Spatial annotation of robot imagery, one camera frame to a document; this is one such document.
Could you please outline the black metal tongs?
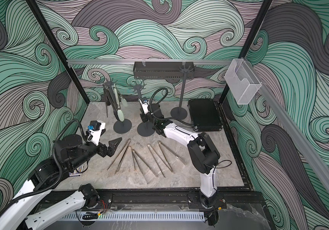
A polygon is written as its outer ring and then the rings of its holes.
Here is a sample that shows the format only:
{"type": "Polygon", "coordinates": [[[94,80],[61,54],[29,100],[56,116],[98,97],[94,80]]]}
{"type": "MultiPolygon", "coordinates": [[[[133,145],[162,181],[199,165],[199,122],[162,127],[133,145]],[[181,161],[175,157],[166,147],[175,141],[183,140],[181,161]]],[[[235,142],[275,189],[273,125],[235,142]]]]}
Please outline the black metal tongs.
{"type": "Polygon", "coordinates": [[[112,89],[108,86],[105,86],[104,94],[105,94],[105,100],[106,100],[106,108],[108,108],[109,106],[112,106],[114,116],[115,116],[116,120],[119,120],[118,115],[117,115],[117,104],[116,104],[115,96],[114,96],[112,89]]]}

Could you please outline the clear plastic wall bin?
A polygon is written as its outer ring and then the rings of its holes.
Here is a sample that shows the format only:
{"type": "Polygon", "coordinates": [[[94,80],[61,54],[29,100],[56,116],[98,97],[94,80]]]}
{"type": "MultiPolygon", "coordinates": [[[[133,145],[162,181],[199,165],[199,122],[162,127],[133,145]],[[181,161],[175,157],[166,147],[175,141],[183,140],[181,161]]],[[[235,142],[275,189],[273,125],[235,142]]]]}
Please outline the clear plastic wall bin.
{"type": "Polygon", "coordinates": [[[244,58],[232,60],[226,74],[225,80],[237,104],[249,104],[258,90],[261,82],[253,65],[244,58]]]}

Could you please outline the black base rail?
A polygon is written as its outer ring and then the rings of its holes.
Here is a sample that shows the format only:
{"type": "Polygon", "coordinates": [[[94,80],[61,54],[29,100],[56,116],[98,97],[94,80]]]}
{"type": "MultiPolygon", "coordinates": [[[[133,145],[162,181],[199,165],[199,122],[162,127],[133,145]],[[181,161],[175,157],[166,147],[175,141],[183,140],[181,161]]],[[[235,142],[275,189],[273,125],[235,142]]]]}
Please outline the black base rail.
{"type": "Polygon", "coordinates": [[[214,209],[227,204],[262,204],[260,192],[249,189],[221,187],[215,198],[205,204],[197,188],[166,189],[97,189],[100,199],[109,208],[120,209],[125,205],[177,205],[190,209],[214,209]]]}

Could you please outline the green metal tongs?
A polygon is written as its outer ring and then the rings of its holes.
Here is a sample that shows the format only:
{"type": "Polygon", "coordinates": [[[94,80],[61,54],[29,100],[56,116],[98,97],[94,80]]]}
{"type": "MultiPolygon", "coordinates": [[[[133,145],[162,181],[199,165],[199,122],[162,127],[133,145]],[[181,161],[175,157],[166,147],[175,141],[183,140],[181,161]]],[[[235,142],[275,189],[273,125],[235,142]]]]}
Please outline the green metal tongs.
{"type": "Polygon", "coordinates": [[[119,90],[117,89],[116,85],[113,85],[113,92],[114,92],[114,96],[115,96],[115,100],[116,100],[116,104],[117,104],[117,115],[118,115],[118,119],[119,121],[123,122],[125,120],[124,118],[124,114],[121,110],[121,104],[124,107],[128,106],[128,103],[126,101],[126,99],[123,97],[123,95],[119,92],[119,90]]]}

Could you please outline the small card box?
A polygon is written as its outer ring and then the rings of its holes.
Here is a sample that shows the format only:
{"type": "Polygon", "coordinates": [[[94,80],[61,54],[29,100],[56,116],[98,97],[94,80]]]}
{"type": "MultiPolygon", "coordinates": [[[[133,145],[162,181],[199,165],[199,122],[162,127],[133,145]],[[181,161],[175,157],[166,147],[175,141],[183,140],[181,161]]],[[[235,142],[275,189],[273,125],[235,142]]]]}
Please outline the small card box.
{"type": "Polygon", "coordinates": [[[70,172],[69,173],[69,177],[81,177],[81,176],[82,176],[82,174],[78,170],[75,170],[74,172],[72,172],[72,173],[70,172]]]}

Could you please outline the black perforated wall shelf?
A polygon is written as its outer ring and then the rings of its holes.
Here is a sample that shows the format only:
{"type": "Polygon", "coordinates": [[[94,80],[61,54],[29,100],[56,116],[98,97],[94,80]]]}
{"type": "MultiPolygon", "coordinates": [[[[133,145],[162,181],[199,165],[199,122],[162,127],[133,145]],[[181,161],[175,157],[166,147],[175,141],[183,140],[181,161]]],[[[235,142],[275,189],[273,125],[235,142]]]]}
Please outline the black perforated wall shelf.
{"type": "Polygon", "coordinates": [[[133,66],[134,78],[140,80],[177,80],[182,79],[184,75],[192,79],[194,72],[193,62],[139,61],[133,66]]]}

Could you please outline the black tray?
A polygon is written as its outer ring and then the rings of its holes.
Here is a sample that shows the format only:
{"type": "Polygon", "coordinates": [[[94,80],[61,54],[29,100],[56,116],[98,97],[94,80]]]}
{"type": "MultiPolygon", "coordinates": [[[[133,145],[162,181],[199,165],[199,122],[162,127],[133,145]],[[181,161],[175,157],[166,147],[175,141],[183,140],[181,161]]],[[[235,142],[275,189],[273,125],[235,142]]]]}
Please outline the black tray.
{"type": "Polygon", "coordinates": [[[196,132],[221,131],[223,124],[212,99],[191,99],[188,101],[189,114],[196,132]]]}

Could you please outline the dark utensil rack stand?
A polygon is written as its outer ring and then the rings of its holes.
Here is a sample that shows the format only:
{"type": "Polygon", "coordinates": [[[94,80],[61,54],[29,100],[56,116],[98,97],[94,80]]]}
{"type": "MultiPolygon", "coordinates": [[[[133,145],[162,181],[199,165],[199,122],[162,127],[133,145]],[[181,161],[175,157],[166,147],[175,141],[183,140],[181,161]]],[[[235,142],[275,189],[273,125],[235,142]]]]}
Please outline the dark utensil rack stand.
{"type": "MultiPolygon", "coordinates": [[[[135,84],[133,86],[134,91],[138,94],[138,101],[142,98],[141,90],[144,88],[141,84],[135,84]]],[[[153,129],[153,124],[150,122],[143,123],[141,122],[137,127],[137,132],[142,137],[149,137],[154,134],[155,130],[153,129]]]]}
{"type": "Polygon", "coordinates": [[[118,134],[129,132],[132,128],[132,123],[130,120],[124,117],[123,111],[121,109],[122,105],[124,107],[128,106],[126,99],[119,92],[117,86],[112,81],[105,82],[103,86],[106,111],[108,113],[108,107],[112,106],[114,116],[117,120],[113,126],[114,131],[118,134]]]}
{"type": "Polygon", "coordinates": [[[189,64],[180,68],[181,72],[183,73],[183,79],[182,79],[182,86],[181,86],[181,94],[180,94],[180,100],[179,100],[179,106],[175,107],[171,110],[170,114],[172,117],[183,120],[187,117],[188,113],[187,111],[182,107],[183,104],[183,97],[184,97],[184,91],[185,91],[185,86],[186,86],[186,80],[188,79],[188,76],[193,77],[193,72],[194,72],[194,66],[193,64],[189,64]]]}

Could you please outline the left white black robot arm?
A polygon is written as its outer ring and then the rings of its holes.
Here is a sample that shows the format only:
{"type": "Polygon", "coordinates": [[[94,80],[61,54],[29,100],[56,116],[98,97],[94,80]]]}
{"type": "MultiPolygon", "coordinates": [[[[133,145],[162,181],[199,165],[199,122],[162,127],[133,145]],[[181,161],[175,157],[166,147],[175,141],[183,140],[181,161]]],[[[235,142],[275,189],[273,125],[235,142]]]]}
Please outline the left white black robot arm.
{"type": "Polygon", "coordinates": [[[93,209],[98,205],[100,196],[97,190],[86,184],[59,203],[30,215],[43,198],[69,178],[70,173],[89,163],[95,155],[112,157],[122,142],[122,138],[117,138],[108,145],[102,144],[100,138],[106,131],[106,124],[100,120],[91,121],[86,131],[81,130],[81,135],[64,136],[75,122],[82,129],[79,120],[68,122],[57,135],[51,156],[32,170],[17,195],[0,209],[0,230],[43,230],[73,211],[83,207],[93,209]]]}

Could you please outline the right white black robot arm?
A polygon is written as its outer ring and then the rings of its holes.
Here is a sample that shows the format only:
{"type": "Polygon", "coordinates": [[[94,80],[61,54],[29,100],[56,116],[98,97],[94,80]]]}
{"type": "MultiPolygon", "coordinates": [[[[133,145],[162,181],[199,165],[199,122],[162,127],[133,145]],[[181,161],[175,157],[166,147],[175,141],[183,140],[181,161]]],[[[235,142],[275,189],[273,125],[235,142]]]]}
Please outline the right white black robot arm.
{"type": "Polygon", "coordinates": [[[150,104],[146,99],[140,99],[139,102],[143,122],[150,122],[157,134],[175,140],[188,149],[191,162],[200,173],[200,202],[205,208],[212,208],[217,196],[215,181],[220,153],[211,137],[205,132],[197,134],[185,130],[170,119],[164,118],[158,104],[150,104]]]}

